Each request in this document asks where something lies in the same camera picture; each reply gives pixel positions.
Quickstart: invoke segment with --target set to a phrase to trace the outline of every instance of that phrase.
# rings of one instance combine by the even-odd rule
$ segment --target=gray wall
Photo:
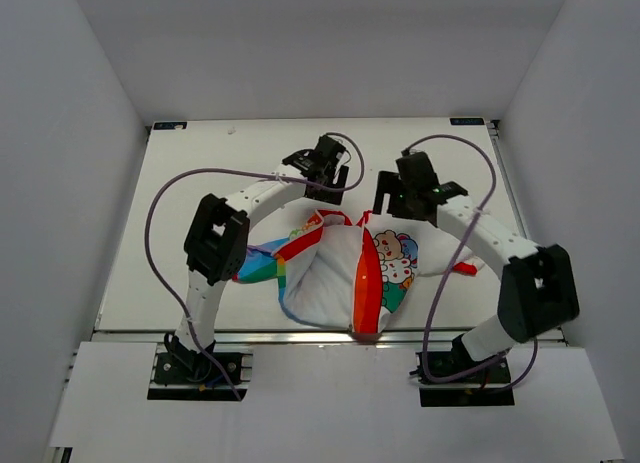
[[[78,0],[146,122],[499,117],[564,0]]]
[[[41,461],[144,129],[75,0],[0,0],[0,461]]]
[[[567,325],[640,461],[640,0],[567,0],[503,121],[533,236],[572,256],[582,314]]]

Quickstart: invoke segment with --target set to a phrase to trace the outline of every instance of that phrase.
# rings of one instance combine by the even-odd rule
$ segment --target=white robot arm
[[[300,170],[289,165],[279,165],[276,172],[282,177],[304,178]],[[302,183],[286,183],[278,180],[259,181],[244,190],[227,196],[226,205],[246,214],[248,233],[269,214],[291,201],[304,197],[305,191],[306,186]],[[220,307],[220,298],[227,281],[227,279],[219,280],[210,285],[207,276],[197,268],[197,265],[191,265],[189,268],[189,289],[185,303],[191,313],[191,323],[204,345],[209,345],[214,341],[214,324]],[[176,336],[187,349],[198,351],[191,338],[185,316],[180,322]]]
[[[184,244],[189,269],[185,315],[175,334],[165,335],[172,361],[185,370],[189,381],[197,381],[201,368],[211,366],[201,350],[213,352],[222,292],[244,263],[251,229],[298,198],[340,204],[349,169],[342,165],[338,170],[338,163],[345,151],[324,135],[313,150],[285,158],[272,173],[274,180],[258,181],[224,198],[209,194],[200,201]]]
[[[440,184],[424,152],[403,152],[398,173],[380,172],[374,213],[429,221],[462,240],[476,204],[455,182]],[[558,245],[540,247],[481,214],[466,245],[501,280],[497,313],[453,341],[452,365],[458,371],[475,367],[516,343],[573,320],[578,299],[567,252]]]

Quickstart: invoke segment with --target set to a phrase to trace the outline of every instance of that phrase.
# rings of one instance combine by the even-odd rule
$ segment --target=purple cable
[[[162,195],[164,195],[164,193],[171,186],[173,186],[178,181],[184,178],[187,178],[188,176],[199,175],[202,173],[222,173],[225,175],[248,176],[251,178],[260,178],[263,180],[272,180],[272,181],[280,180],[280,181],[285,181],[289,183],[302,183],[307,186],[313,186],[315,188],[334,192],[334,193],[352,190],[355,187],[357,187],[362,182],[362,179],[364,178],[365,164],[364,164],[364,157],[362,156],[362,152],[360,151],[360,148],[358,148],[358,145],[356,145],[355,141],[353,141],[347,135],[344,135],[342,133],[336,133],[336,132],[329,132],[326,134],[329,136],[336,136],[338,138],[347,140],[351,144],[351,146],[353,146],[353,149],[356,151],[356,154],[358,155],[358,159],[360,160],[360,176],[358,176],[358,179],[352,185],[346,186],[344,188],[331,188],[328,186],[321,185],[319,183],[307,181],[303,178],[294,178],[290,176],[276,176],[271,174],[254,173],[250,171],[229,170],[227,168],[197,168],[195,170],[189,170],[189,171],[185,171],[184,173],[180,173],[179,175],[174,176],[169,181],[167,181],[164,185],[162,185],[162,188],[158,190],[158,193],[156,193],[156,196],[153,198],[153,201],[151,202],[151,206],[149,207],[149,212],[147,213],[147,220],[144,225],[144,253],[147,258],[147,263],[149,264],[151,271],[156,276],[160,284],[162,284],[162,286],[164,286],[164,288],[171,294],[171,296],[173,296],[175,300],[180,304],[180,307],[182,308],[182,312],[187,318],[187,326],[189,328],[189,333],[191,333],[191,338],[193,339],[194,345],[196,346],[196,348],[198,348],[198,351],[200,351],[209,361],[211,361],[211,363],[213,363],[218,368],[218,370],[220,371],[220,374],[224,377],[225,381],[231,388],[231,391],[233,391],[233,394],[238,399],[238,401],[241,401],[242,397],[240,396],[240,393],[238,393],[238,390],[236,389],[235,385],[231,381],[231,378],[229,378],[229,375],[227,374],[226,370],[224,369],[222,364],[211,353],[208,353],[207,351],[205,351],[204,347],[200,343],[200,340],[198,339],[198,335],[196,334],[193,324],[191,323],[191,312],[189,311],[189,308],[187,308],[187,305],[185,304],[182,297],[178,294],[178,292],[174,290],[173,287],[169,284],[169,282],[164,278],[164,276],[162,276],[162,274],[160,273],[160,270],[158,270],[158,267],[156,266],[153,260],[153,256],[151,255],[151,244],[150,244],[151,221],[153,220],[153,215],[156,211],[156,207],[158,206],[158,202],[160,201],[160,198],[162,198]]]
[[[436,139],[436,138],[446,138],[446,139],[450,139],[450,140],[459,141],[461,143],[464,143],[467,146],[470,146],[471,148],[476,150],[478,153],[480,153],[480,156],[482,156],[482,158],[485,160],[485,162],[489,166],[489,171],[491,172],[491,187],[489,188],[489,191],[487,192],[485,197],[482,199],[482,201],[478,205],[477,211],[475,212],[475,214],[471,218],[471,223],[469,224],[469,226],[467,227],[466,231],[462,235],[462,238],[460,238],[460,243],[458,244],[458,247],[456,248],[456,250],[453,252],[453,255],[451,256],[451,260],[449,260],[449,264],[447,265],[447,268],[445,269],[444,273],[442,274],[442,279],[440,280],[440,284],[438,285],[438,289],[436,290],[436,294],[433,297],[433,302],[431,303],[431,308],[429,310],[429,315],[427,316],[427,322],[426,322],[426,324],[424,326],[424,334],[423,334],[423,337],[422,337],[422,354],[423,355],[427,354],[427,347],[429,345],[429,334],[431,333],[431,328],[433,326],[433,318],[434,318],[434,316],[436,314],[436,309],[438,308],[438,304],[440,303],[440,298],[442,297],[442,293],[444,291],[444,287],[447,284],[447,281],[449,280],[449,276],[451,276],[451,273],[453,272],[453,267],[455,266],[456,262],[458,261],[458,257],[460,256],[460,253],[464,249],[465,245],[467,244],[467,241],[469,240],[469,237],[471,236],[471,233],[473,232],[474,228],[476,227],[476,224],[478,223],[478,220],[480,219],[480,216],[482,215],[482,211],[484,210],[485,206],[487,205],[487,202],[489,201],[489,199],[493,196],[493,193],[495,192],[496,186],[497,186],[497,183],[498,183],[498,177],[496,175],[496,170],[495,170],[495,168],[493,166],[493,163],[491,162],[491,159],[489,158],[489,155],[487,155],[487,153],[482,148],[480,148],[478,145],[476,145],[472,141],[467,140],[466,138],[462,138],[460,136],[455,136],[455,135],[447,135],[447,134],[438,134],[438,135],[425,136],[424,138],[420,138],[418,141],[416,141],[414,143],[411,143],[406,148],[405,151],[410,150],[411,148],[419,145],[420,143],[423,143],[423,142],[428,141],[428,140],[433,140],[433,139]],[[509,385],[507,385],[507,386],[505,386],[503,388],[500,388],[499,390],[496,390],[496,391],[502,391],[502,390],[506,390],[506,389],[509,389],[509,388],[513,388],[515,385],[520,383],[527,376],[527,374],[531,371],[531,368],[533,367],[533,364],[535,363],[535,359],[537,357],[537,354],[538,354],[538,342],[537,342],[537,340],[534,340],[534,351],[533,351],[533,355],[532,355],[531,361],[530,361],[529,366],[527,367],[527,369],[523,372],[522,375],[520,375],[519,378],[514,380],[512,383],[510,383]],[[494,357],[489,358],[488,360],[480,363],[479,365],[474,366],[473,368],[470,368],[470,369],[464,370],[464,371],[460,371],[458,373],[455,373],[455,374],[449,375],[449,376],[437,377],[437,376],[432,375],[431,371],[429,370],[429,365],[423,365],[423,371],[424,371],[424,374],[427,377],[427,379],[429,381],[433,382],[433,383],[451,383],[452,381],[456,381],[456,380],[459,380],[461,378],[473,375],[473,374],[477,373],[478,371],[482,371],[485,368],[488,368],[490,366],[495,365],[501,359],[503,359],[505,357],[505,355],[506,355],[506,353],[499,353],[499,354],[495,355]]]

